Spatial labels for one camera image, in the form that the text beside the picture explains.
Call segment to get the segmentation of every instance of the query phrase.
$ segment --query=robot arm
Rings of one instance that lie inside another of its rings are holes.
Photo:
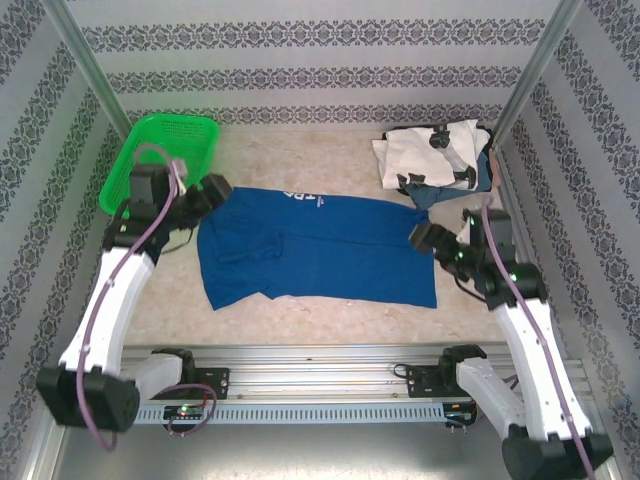
[[[490,211],[489,215],[498,254],[541,331],[542,340],[499,271],[479,212],[464,213],[467,223],[463,232],[468,234],[465,244],[459,243],[461,237],[439,225],[420,225],[410,236],[414,248],[420,252],[433,249],[434,258],[447,272],[463,282],[473,279],[476,291],[484,295],[487,307],[496,313],[524,401],[505,385],[481,351],[481,356],[471,349],[470,354],[463,354],[465,358],[454,358],[455,373],[451,369],[451,375],[455,379],[449,381],[475,400],[497,430],[505,465],[514,480],[584,478],[585,468],[570,423],[594,468],[613,454],[613,448],[606,434],[593,432],[569,382],[551,328],[540,272],[535,265],[516,262],[509,216],[501,211]],[[566,418],[561,406],[543,344],[548,347],[570,418]]]
[[[103,242],[100,272],[87,311],[58,367],[41,368],[36,387],[60,425],[84,427],[76,376],[83,337],[103,287],[130,248],[158,218],[170,194],[168,168],[160,164],[136,165],[130,176],[131,198],[120,206]],[[119,271],[97,312],[84,367],[85,398],[99,429],[125,432],[133,424],[141,401],[165,388],[193,383],[195,365],[191,354],[162,349],[129,371],[121,370],[126,331],[146,281],[162,248],[175,229],[194,228],[202,218],[222,205],[231,187],[219,175],[207,175],[200,187],[182,188],[172,200],[158,228],[133,253]],[[123,214],[128,208],[128,217]]]

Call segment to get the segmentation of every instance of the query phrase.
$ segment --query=green plastic basket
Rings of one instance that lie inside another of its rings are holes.
[[[140,144],[154,143],[171,157],[183,159],[189,170],[185,181],[189,187],[209,172],[219,133],[218,124],[206,117],[154,113],[141,118],[131,130],[100,192],[100,207],[113,215],[122,201],[130,197],[129,174]],[[164,163],[164,159],[157,152],[147,150],[140,154],[140,163],[158,162]]]

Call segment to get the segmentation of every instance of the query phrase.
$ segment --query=wallpaper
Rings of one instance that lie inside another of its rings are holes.
[[[170,111],[260,130],[494,124],[557,3],[68,5],[132,120]]]
[[[502,146],[570,356],[640,477],[640,16],[586,1]]]
[[[21,470],[55,363],[88,301],[120,140],[40,3],[0,1],[0,479]]]

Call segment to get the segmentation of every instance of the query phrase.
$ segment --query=floor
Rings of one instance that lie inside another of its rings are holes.
[[[223,133],[213,171],[236,186],[346,194],[411,205],[382,190],[371,140],[380,131]],[[457,230],[463,208],[481,195],[443,202],[431,221]],[[184,232],[167,246],[179,244]],[[138,301],[128,345],[389,344],[503,340],[486,306],[458,290],[436,266],[438,308],[325,297],[261,294],[213,311],[204,293],[196,242],[163,256]]]

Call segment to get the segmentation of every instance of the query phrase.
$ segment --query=marble surface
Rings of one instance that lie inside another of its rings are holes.
[[[382,190],[371,140],[379,131],[223,133],[212,171],[232,185],[411,201]],[[458,230],[463,208],[483,194],[435,205],[433,222]],[[186,239],[185,232],[167,246]],[[436,265],[438,308],[324,297],[256,294],[213,311],[194,240],[164,255],[137,304],[128,345],[275,345],[503,340],[484,304],[458,290]]]

